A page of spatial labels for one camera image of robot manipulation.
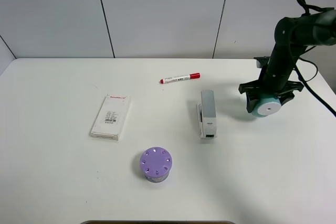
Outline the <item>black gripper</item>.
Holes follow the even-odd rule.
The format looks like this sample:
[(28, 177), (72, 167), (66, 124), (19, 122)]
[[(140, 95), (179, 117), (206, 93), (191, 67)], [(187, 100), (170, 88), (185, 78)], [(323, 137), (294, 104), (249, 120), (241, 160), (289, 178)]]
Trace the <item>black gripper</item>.
[(261, 94), (278, 96), (281, 105), (291, 101), (295, 95), (293, 91), (302, 91), (304, 85), (299, 81), (290, 81), (293, 63), (286, 57), (256, 57), (257, 67), (261, 69), (257, 80), (242, 83), (238, 87), (239, 93), (246, 93), (246, 109), (252, 113), (261, 101)]

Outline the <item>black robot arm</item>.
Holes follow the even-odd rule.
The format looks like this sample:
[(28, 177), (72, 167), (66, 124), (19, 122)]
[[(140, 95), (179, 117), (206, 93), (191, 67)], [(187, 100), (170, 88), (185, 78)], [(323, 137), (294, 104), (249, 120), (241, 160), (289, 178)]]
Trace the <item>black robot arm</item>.
[(300, 73), (298, 81), (289, 77), (298, 71), (296, 63), (307, 47), (335, 45), (335, 10), (324, 8), (316, 14), (285, 17), (278, 22), (274, 37), (271, 55), (256, 58), (261, 69), (258, 79), (238, 87), (239, 93), (246, 95), (247, 112), (258, 117), (276, 113), (295, 97), (294, 91), (307, 88)]

